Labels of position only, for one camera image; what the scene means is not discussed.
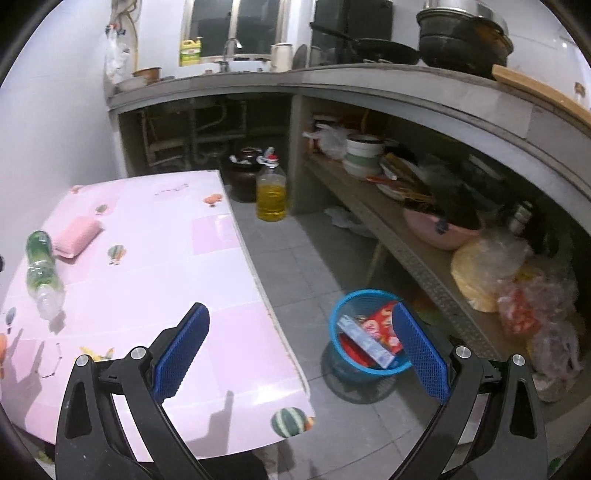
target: faucet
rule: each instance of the faucet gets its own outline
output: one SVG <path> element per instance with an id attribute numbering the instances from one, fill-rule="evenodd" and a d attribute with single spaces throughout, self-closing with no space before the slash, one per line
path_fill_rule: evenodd
<path id="1" fill-rule="evenodd" d="M 240 44 L 240 41 L 237 38 L 235 38 L 235 37 L 228 38 L 228 41 L 223 46 L 223 60 L 216 62 L 216 63 L 219 63 L 219 65 L 220 65 L 220 73 L 227 73 L 230 71 L 230 66 L 228 63 L 228 49 L 229 49 L 230 44 L 232 42 L 234 42 L 236 44 L 236 48 L 242 48 L 242 45 Z"/>

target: frying pan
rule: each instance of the frying pan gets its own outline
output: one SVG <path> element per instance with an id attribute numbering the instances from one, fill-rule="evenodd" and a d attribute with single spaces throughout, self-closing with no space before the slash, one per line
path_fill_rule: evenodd
<path id="1" fill-rule="evenodd" d="M 310 22 L 310 28 L 331 35 L 332 37 L 348 41 L 361 60 L 386 60 L 392 63 L 416 65 L 420 58 L 418 52 L 414 48 L 393 41 L 382 40 L 381 38 L 353 38 L 338 30 L 323 27 L 314 22 Z"/>

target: pink table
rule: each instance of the pink table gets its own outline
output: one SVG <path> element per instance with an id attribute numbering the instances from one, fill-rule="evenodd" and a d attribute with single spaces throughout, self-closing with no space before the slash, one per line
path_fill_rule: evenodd
<path id="1" fill-rule="evenodd" d="M 224 197 L 210 207 L 203 199 L 214 193 Z M 243 246 L 217 171 L 85 186 L 68 192 L 43 228 L 55 236 L 77 215 L 97 215 L 105 230 L 74 262 L 57 262 L 66 285 L 64 315 L 50 323 L 40 318 L 26 290 L 26 258 L 0 309 L 0 333 L 7 333 L 6 313 L 16 308 L 0 381 L 13 423 L 53 443 L 75 359 L 83 352 L 96 360 L 121 358 L 134 346 L 148 346 L 195 301 L 209 309 L 210 331 L 177 395 L 163 404 L 195 456 L 282 440 L 271 426 L 282 408 L 314 417 L 306 379 Z M 122 245 L 122 257 L 108 254 L 115 245 Z M 125 400 L 115 401 L 136 457 L 150 460 Z"/>

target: white wall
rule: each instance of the white wall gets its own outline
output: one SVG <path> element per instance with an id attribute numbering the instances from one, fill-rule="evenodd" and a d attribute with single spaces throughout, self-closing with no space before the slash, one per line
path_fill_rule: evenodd
<path id="1" fill-rule="evenodd" d="M 418 48 L 417 12 L 424 0 L 394 0 L 392 40 Z M 574 94 L 574 83 L 586 86 L 590 106 L 591 69 L 567 31 L 540 0 L 486 0 L 507 22 L 515 51 L 508 67 L 546 82 L 566 95 Z"/>
<path id="2" fill-rule="evenodd" d="M 418 47 L 417 12 L 424 0 L 394 0 L 392 40 Z M 572 96 L 574 83 L 589 90 L 591 99 L 591 69 L 582 61 L 579 49 L 566 30 L 540 0 L 487 0 L 508 24 L 515 51 L 508 66 L 552 85 Z M 310 15 L 315 0 L 291 0 L 285 41 L 294 50 L 310 42 Z M 189 77 L 206 69 L 217 71 L 212 64 L 178 66 L 184 0 L 144 0 L 138 26 L 138 68 L 162 67 L 162 75 Z"/>
<path id="3" fill-rule="evenodd" d="M 0 87 L 0 300 L 25 241 L 75 184 L 117 177 L 103 92 L 110 2 L 64 0 Z"/>

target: clay jar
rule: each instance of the clay jar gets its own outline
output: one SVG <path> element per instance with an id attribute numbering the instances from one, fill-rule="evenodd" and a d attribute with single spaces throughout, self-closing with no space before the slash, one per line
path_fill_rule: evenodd
<path id="1" fill-rule="evenodd" d="M 232 185 L 232 196 L 241 202 L 256 201 L 256 174 L 262 168 L 262 165 L 256 161 L 261 155 L 260 148 L 246 147 L 240 150 L 237 155 L 238 161 L 234 163 L 231 160 L 226 162 L 226 174 L 230 185 Z"/>

